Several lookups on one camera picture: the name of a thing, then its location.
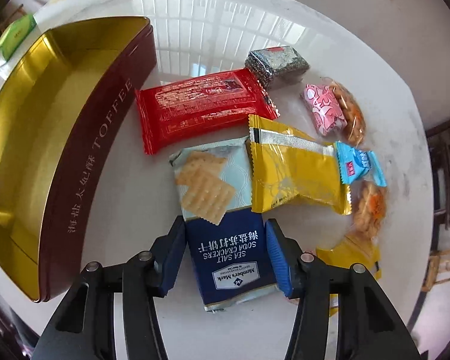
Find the yellow snack packet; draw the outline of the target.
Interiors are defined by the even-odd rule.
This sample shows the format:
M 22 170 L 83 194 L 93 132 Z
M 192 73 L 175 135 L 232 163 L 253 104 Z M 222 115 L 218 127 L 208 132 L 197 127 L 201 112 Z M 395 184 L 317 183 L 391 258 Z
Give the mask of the yellow snack packet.
M 351 189 L 341 181 L 332 144 L 259 115 L 249 116 L 252 211 L 307 203 L 328 206 L 339 215 L 352 213 Z
M 315 255 L 334 267 L 348 269 L 355 263 L 361 263 L 376 280 L 382 276 L 378 241 L 376 238 L 368 239 L 356 231 L 346 233 L 341 241 L 330 250 L 316 248 Z

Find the clear bag fried snacks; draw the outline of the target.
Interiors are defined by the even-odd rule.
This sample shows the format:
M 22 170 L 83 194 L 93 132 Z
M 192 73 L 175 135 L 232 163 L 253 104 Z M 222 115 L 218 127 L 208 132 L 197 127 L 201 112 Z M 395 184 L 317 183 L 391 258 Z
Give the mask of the clear bag fried snacks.
M 373 241 L 378 236 L 387 213 L 387 188 L 370 181 L 362 182 L 357 210 L 353 214 L 353 227 L 366 239 Z

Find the blue soda cracker packet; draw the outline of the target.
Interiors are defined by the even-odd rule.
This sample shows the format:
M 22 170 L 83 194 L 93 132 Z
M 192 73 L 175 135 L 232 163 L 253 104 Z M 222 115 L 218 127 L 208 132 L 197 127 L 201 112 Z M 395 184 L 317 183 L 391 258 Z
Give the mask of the blue soda cracker packet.
M 275 291 L 263 217 L 252 211 L 244 136 L 170 156 L 204 308 L 220 311 Z

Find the red snack packet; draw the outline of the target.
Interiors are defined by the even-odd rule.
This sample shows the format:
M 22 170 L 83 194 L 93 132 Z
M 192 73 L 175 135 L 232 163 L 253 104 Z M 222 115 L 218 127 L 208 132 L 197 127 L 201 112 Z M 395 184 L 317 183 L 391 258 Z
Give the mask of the red snack packet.
M 247 68 L 136 91 L 144 152 L 248 122 L 277 119 L 279 110 Z

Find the grey black snack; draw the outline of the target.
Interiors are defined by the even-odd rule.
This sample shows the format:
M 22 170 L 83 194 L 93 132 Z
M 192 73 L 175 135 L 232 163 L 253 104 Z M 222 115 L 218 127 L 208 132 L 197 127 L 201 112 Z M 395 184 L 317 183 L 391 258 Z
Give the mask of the grey black snack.
M 309 63 L 291 46 L 251 50 L 244 66 L 264 89 L 296 84 L 311 69 Z

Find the clear bag orange snacks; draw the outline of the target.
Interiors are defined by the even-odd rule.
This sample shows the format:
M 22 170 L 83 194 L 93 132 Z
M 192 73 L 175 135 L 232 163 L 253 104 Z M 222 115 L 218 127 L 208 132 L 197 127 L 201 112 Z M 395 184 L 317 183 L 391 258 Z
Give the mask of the clear bag orange snacks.
M 345 140 L 358 147 L 365 139 L 366 122 L 355 97 L 341 83 L 332 80 L 329 85 L 345 117 L 346 125 L 343 128 Z

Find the small wooden chair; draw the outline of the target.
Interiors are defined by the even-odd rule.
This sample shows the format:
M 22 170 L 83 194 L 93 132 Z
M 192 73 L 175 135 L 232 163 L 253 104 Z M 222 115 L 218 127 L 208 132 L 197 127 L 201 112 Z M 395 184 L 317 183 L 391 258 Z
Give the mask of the small wooden chair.
M 421 290 L 428 293 L 445 283 L 450 283 L 450 249 L 430 252 Z

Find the light blue candy wrapper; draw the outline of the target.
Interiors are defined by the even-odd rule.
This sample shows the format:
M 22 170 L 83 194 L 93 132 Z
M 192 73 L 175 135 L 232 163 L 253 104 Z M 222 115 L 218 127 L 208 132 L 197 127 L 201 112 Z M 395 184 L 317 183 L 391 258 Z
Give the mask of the light blue candy wrapper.
M 381 188 L 387 186 L 385 173 L 374 151 L 360 150 L 341 141 L 335 142 L 333 147 L 343 184 L 351 185 L 356 180 L 364 179 Z

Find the dark wooden side table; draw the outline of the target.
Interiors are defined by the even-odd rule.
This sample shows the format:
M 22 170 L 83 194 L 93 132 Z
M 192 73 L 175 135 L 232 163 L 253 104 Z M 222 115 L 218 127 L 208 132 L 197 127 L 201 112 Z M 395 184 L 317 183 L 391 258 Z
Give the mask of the dark wooden side table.
M 433 171 L 434 219 L 450 229 L 450 119 L 426 131 Z

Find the maroon gold toffee tin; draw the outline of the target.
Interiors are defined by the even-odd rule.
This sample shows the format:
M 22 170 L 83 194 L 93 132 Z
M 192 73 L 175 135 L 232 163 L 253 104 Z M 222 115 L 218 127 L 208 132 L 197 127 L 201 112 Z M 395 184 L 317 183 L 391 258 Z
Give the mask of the maroon gold toffee tin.
M 78 275 L 103 167 L 156 62 L 149 19 L 86 19 L 39 35 L 1 87 L 0 267 L 33 302 Z

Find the pink wrapped candy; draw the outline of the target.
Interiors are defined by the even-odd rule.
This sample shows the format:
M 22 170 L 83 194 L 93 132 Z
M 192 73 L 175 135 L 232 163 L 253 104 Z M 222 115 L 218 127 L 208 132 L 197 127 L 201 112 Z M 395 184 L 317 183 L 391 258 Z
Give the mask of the pink wrapped candy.
M 345 116 L 329 86 L 307 84 L 302 97 L 314 118 L 314 126 L 319 134 L 325 137 L 345 128 Z

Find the green tissue pack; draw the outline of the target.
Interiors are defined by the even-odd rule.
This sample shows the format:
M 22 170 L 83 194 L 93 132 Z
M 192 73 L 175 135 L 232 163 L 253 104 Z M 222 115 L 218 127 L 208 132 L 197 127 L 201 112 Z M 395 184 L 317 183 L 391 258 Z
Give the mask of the green tissue pack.
M 32 14 L 26 14 L 0 29 L 0 68 L 5 65 L 36 26 Z

